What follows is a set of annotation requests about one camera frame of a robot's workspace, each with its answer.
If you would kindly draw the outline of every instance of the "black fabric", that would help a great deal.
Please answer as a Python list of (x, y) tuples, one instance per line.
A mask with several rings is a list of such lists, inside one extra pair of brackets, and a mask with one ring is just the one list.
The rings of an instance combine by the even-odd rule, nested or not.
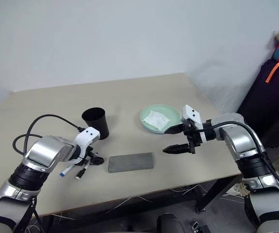
[(279, 145), (279, 68), (270, 83), (265, 82), (276, 63), (270, 59), (261, 66), (237, 111), (258, 134), (265, 147)]

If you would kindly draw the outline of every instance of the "orange strap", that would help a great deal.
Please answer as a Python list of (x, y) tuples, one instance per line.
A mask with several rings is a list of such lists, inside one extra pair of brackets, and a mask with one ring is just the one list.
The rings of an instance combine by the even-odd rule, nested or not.
[(274, 68), (271, 70), (269, 76), (267, 77), (267, 79), (265, 80), (266, 83), (269, 83), (274, 72), (277, 70), (277, 68), (279, 67), (279, 62), (274, 66)]

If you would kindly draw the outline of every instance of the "white cord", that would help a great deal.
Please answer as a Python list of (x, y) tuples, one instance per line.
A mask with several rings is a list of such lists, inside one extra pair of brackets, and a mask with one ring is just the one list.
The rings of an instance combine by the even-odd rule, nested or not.
[(245, 202), (241, 202), (241, 201), (237, 201), (237, 200), (231, 200), (231, 199), (226, 199), (226, 198), (219, 198), (219, 199), (230, 200), (230, 201), (234, 201), (234, 202), (245, 204)]
[(196, 186), (194, 186), (194, 187), (188, 189), (187, 191), (185, 191), (185, 192), (183, 193), (183, 195), (185, 195), (187, 192), (191, 191), (192, 189), (195, 189), (195, 188), (198, 187), (198, 186), (200, 186), (200, 187), (204, 190), (204, 192), (207, 193), (207, 190), (206, 190), (205, 188), (203, 188), (200, 184), (197, 184)]
[(233, 196), (233, 197), (236, 197), (236, 198), (241, 198), (241, 199), (244, 199), (243, 197), (240, 197), (240, 196), (237, 196), (237, 195), (233, 195), (233, 194), (224, 194), (222, 195), (223, 197), (226, 197), (226, 196)]
[(26, 231), (27, 231), (27, 230), (28, 230), (28, 232), (29, 232), (29, 233), (31, 233), (30, 228), (32, 228), (32, 227), (36, 227), (36, 228), (38, 229), (38, 232), (40, 232), (39, 227), (37, 227), (36, 225), (29, 225), (28, 227), (26, 227), (26, 229), (25, 229), (25, 233), (26, 233)]
[[(147, 199), (145, 199), (145, 198), (143, 198), (143, 197), (141, 197), (141, 196), (136, 196), (135, 198), (140, 198), (140, 199), (142, 199), (142, 200), (144, 200), (144, 201), (147, 201), (147, 202), (153, 202), (153, 201), (151, 201), (151, 200), (147, 200)], [(132, 198), (128, 198), (128, 199), (126, 199), (125, 201), (123, 201), (122, 203), (120, 203), (119, 205), (117, 205), (116, 207), (114, 207), (113, 209), (108, 210), (105, 214), (107, 214), (107, 213), (111, 212), (112, 210), (115, 210), (115, 209), (116, 209), (116, 208), (118, 208), (120, 205), (122, 205), (122, 204), (126, 203), (126, 202), (127, 202), (127, 201), (129, 201), (130, 199), (132, 199)]]
[(124, 202), (122, 202), (122, 203), (120, 203), (119, 205), (117, 205), (115, 208), (113, 208), (113, 209), (111, 209), (111, 210), (108, 210), (105, 214), (107, 214), (107, 213), (109, 213), (109, 212), (111, 212), (112, 210), (115, 210), (116, 208), (118, 208), (120, 205), (122, 205), (122, 204), (124, 204), (124, 203), (126, 203), (128, 200), (130, 200), (131, 198), (128, 198), (128, 199), (126, 199)]
[(60, 218), (65, 218), (65, 219), (70, 219), (70, 220), (76, 220), (75, 218), (64, 217), (64, 216), (61, 216), (61, 215), (53, 215), (53, 216), (57, 216), (57, 217), (60, 217)]
[(174, 190), (174, 189), (171, 189), (172, 191), (174, 191), (174, 192), (176, 192), (176, 193), (181, 193), (181, 192), (185, 192), (185, 191), (187, 191), (187, 189), (183, 189), (183, 190)]
[(35, 219), (35, 222), (33, 222), (31, 225), (36, 225), (36, 224), (38, 224), (38, 221), (37, 221), (37, 219)]
[(60, 224), (60, 222), (61, 222), (61, 220), (62, 220), (62, 216), (63, 216), (63, 213), (61, 213), (60, 219), (58, 220), (58, 223), (57, 223), (57, 224)]
[(141, 197), (141, 196), (137, 196), (137, 197), (138, 197), (138, 198), (141, 198), (142, 200), (148, 201), (148, 202), (153, 202), (153, 201), (147, 200), (147, 199), (145, 199), (145, 198), (143, 198), (143, 197)]

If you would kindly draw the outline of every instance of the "gray block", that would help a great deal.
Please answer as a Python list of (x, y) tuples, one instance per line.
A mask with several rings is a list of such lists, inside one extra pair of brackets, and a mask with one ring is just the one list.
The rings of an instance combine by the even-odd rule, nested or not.
[(108, 172), (134, 171), (153, 168), (152, 153), (127, 154), (109, 158)]

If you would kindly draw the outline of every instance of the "white marker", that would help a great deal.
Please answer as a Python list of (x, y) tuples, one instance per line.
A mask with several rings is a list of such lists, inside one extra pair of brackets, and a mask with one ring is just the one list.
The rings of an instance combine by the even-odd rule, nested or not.
[(74, 164), (70, 164), (67, 168), (65, 168), (61, 173), (60, 176), (64, 177), (75, 165)]

